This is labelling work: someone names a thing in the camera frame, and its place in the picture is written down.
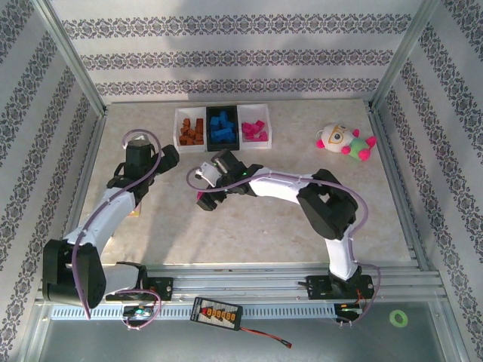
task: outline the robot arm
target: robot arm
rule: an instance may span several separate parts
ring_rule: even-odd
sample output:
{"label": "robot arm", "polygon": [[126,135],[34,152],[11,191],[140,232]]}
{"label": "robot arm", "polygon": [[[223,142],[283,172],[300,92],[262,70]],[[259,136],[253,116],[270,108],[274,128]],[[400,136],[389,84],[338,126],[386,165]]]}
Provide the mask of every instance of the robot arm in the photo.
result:
{"label": "robot arm", "polygon": [[[89,225],[78,250],[78,270],[82,287],[86,293],[89,308],[95,308],[106,294],[117,290],[146,286],[147,273],[142,265],[118,262],[102,266],[100,255],[107,241],[121,221],[141,202],[154,183],[154,178],[175,167],[180,160],[173,145],[162,149],[162,158],[155,172],[142,183],[122,192],[107,206],[101,207],[115,193],[148,174],[154,166],[158,154],[152,155],[153,145],[147,140],[129,141],[126,148],[126,161],[117,166],[114,177],[107,183],[107,190],[92,214],[96,218]],[[46,300],[66,304],[81,305],[74,285],[72,249],[77,237],[84,230],[86,221],[61,240],[50,240],[44,248],[42,270],[42,290]]]}
{"label": "robot arm", "polygon": [[[358,207],[354,198],[334,187],[302,181],[318,179],[340,184],[332,173],[319,170],[313,175],[291,175],[272,171],[259,164],[246,167],[228,150],[219,152],[211,161],[212,165],[204,163],[196,172],[197,178],[208,181],[209,189],[223,188],[252,176],[268,176],[242,183],[225,192],[205,192],[199,196],[198,206],[212,211],[229,193],[271,196],[299,204],[315,232],[325,239],[331,276],[342,283],[350,284],[361,274],[361,268],[352,260],[349,251],[349,233],[352,231]],[[324,195],[328,196],[328,200],[321,199]]]}

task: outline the damask wallpaper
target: damask wallpaper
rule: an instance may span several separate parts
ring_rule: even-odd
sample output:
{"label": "damask wallpaper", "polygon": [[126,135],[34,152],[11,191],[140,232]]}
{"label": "damask wallpaper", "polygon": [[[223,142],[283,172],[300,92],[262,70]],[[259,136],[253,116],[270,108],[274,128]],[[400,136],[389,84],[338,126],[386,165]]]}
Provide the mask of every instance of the damask wallpaper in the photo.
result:
{"label": "damask wallpaper", "polygon": [[15,360],[42,248],[66,228],[97,116],[26,0],[0,0],[0,361]]}
{"label": "damask wallpaper", "polygon": [[105,103],[370,99],[420,0],[51,0]]}
{"label": "damask wallpaper", "polygon": [[418,235],[483,360],[483,8],[442,1],[380,110]]}

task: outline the red wire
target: red wire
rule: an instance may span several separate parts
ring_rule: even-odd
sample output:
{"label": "red wire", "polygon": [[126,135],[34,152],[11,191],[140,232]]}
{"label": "red wire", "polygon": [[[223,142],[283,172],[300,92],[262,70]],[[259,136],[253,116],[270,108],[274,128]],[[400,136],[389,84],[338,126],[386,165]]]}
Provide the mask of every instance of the red wire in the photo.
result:
{"label": "red wire", "polygon": [[268,334],[268,333],[264,333],[264,332],[260,332],[259,330],[249,330],[248,328],[243,328],[241,327],[240,330],[243,330],[245,332],[249,332],[249,333],[252,333],[252,334],[255,334],[257,336],[263,336],[263,337],[269,337],[269,338],[272,338],[274,339],[275,341],[279,341],[281,344],[283,344],[285,347],[287,348],[292,348],[292,344],[290,342],[287,342],[286,340],[280,338],[280,337],[277,337],[277,336],[274,336],[272,334]]}

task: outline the table surface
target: table surface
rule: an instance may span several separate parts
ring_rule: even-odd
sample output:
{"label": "table surface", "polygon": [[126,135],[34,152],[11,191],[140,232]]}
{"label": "table surface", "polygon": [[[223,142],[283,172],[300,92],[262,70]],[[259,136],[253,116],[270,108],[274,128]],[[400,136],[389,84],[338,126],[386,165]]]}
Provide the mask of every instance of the table surface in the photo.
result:
{"label": "table surface", "polygon": [[[109,107],[82,219],[100,200],[107,181],[125,152],[123,135],[146,128],[163,145],[173,142],[174,110],[179,107],[227,103],[126,103]],[[263,164],[289,173],[330,170],[338,180],[367,201],[370,215],[355,236],[354,251],[361,261],[408,261],[407,244],[395,210],[377,147],[371,159],[315,147],[315,134],[324,125],[340,122],[371,135],[362,100],[268,102],[273,129],[270,150],[237,151],[245,165]],[[158,176],[141,202],[139,217],[118,227],[103,251],[104,263],[143,264],[225,262],[328,262],[324,240],[317,235],[299,205],[274,198],[230,195],[213,212],[196,205],[196,192],[185,183],[186,172],[213,152],[182,154],[176,168]],[[360,208],[357,212],[361,219]]]}

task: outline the circuit board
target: circuit board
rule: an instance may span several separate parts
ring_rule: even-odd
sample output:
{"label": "circuit board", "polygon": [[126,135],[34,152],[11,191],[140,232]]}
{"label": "circuit board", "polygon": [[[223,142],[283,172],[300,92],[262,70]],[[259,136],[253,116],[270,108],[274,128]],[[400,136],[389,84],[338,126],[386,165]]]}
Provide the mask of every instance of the circuit board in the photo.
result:
{"label": "circuit board", "polygon": [[228,330],[240,330],[242,314],[241,305],[196,297],[190,320]]}

